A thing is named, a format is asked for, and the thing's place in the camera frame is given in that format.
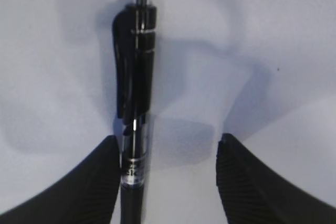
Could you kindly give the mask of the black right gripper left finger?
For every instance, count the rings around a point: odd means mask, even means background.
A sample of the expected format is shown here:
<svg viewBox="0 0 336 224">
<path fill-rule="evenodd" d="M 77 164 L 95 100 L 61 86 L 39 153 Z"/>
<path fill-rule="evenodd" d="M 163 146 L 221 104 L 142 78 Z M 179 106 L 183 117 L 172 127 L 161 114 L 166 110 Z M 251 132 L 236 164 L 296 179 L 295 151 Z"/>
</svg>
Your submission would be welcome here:
<svg viewBox="0 0 336 224">
<path fill-rule="evenodd" d="M 109 135 L 55 184 L 1 214 L 1 223 L 110 223 L 120 178 L 118 141 Z"/>
</svg>

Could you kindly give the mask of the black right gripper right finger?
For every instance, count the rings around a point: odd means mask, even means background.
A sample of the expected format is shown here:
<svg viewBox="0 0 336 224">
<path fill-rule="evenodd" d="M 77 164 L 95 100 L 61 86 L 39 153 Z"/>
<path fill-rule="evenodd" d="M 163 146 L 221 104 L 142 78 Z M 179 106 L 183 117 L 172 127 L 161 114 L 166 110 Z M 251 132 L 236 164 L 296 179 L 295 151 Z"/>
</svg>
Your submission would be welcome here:
<svg viewBox="0 0 336 224">
<path fill-rule="evenodd" d="M 284 179 L 224 133 L 216 186 L 228 223 L 335 223 L 335 207 Z"/>
</svg>

